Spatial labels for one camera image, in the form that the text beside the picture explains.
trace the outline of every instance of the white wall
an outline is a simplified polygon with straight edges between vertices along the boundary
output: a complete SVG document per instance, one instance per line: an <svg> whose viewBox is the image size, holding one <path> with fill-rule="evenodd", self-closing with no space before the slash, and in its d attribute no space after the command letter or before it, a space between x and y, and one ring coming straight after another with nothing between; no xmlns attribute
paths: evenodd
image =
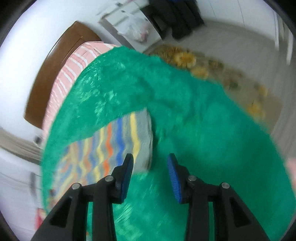
<svg viewBox="0 0 296 241"><path fill-rule="evenodd" d="M0 149L0 210L20 241L30 241L35 233L37 199L31 194L31 172L40 175L39 166Z"/></svg>
<svg viewBox="0 0 296 241"><path fill-rule="evenodd" d="M76 20L104 42L119 44L98 22L108 0L37 0L16 22L0 48L0 126L32 141L41 130L23 114L34 79L48 52Z"/></svg>
<svg viewBox="0 0 296 241"><path fill-rule="evenodd" d="M275 12L264 0L196 0L205 20L225 22L277 41Z"/></svg>

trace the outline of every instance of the tiled floor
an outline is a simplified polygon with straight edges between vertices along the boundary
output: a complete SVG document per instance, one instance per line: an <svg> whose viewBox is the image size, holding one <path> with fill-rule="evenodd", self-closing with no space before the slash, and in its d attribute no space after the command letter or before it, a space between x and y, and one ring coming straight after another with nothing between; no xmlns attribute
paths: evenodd
<svg viewBox="0 0 296 241"><path fill-rule="evenodd" d="M280 117L271 135L285 158L296 157L296 57L286 64L286 46L275 49L271 40L223 23L209 22L190 36L166 43L201 51L243 70L263 83L283 104Z"/></svg>

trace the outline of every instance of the bed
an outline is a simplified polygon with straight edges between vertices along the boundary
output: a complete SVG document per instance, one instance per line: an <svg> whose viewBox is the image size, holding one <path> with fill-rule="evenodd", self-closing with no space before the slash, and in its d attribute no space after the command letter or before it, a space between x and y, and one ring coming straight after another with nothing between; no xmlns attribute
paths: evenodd
<svg viewBox="0 0 296 241"><path fill-rule="evenodd" d="M56 42L37 74L24 114L25 120L43 130L44 139L77 76L113 47L101 42L99 36L78 21Z"/></svg>

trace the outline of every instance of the metal pin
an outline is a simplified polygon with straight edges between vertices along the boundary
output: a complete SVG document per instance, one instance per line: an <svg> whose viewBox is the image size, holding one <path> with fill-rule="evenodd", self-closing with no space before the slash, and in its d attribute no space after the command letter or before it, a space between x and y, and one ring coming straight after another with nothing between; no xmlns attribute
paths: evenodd
<svg viewBox="0 0 296 241"><path fill-rule="evenodd" d="M80 184L79 183L74 183L73 185L72 185L72 189L78 189L78 188L80 188Z"/></svg>
<svg viewBox="0 0 296 241"><path fill-rule="evenodd" d="M230 188L230 185L228 183L222 183L222 187L224 189L228 189L228 188Z"/></svg>
<svg viewBox="0 0 296 241"><path fill-rule="evenodd" d="M194 176L194 175L189 175L189 176L188 176L188 180L189 180L189 181L194 182L194 181L196 181L196 179L197 179L197 178L196 178L196 176Z"/></svg>
<svg viewBox="0 0 296 241"><path fill-rule="evenodd" d="M112 177L111 175L105 177L106 182L111 182L111 181L113 181L113 179L114 179L114 177Z"/></svg>

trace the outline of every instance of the green towel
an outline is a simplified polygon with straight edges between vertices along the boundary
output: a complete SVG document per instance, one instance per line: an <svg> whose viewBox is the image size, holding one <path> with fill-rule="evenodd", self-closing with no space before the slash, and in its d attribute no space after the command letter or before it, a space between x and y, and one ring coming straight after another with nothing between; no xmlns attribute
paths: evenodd
<svg viewBox="0 0 296 241"><path fill-rule="evenodd" d="M280 239L296 203L269 135L220 85L125 47L90 63L66 97L42 160L45 206L52 171L67 145L145 107L154 137L152 166L148 174L132 176L124 204L113 206L119 241L183 240L188 206L174 199L166 167L172 152L205 182L230 183L270 240Z"/></svg>

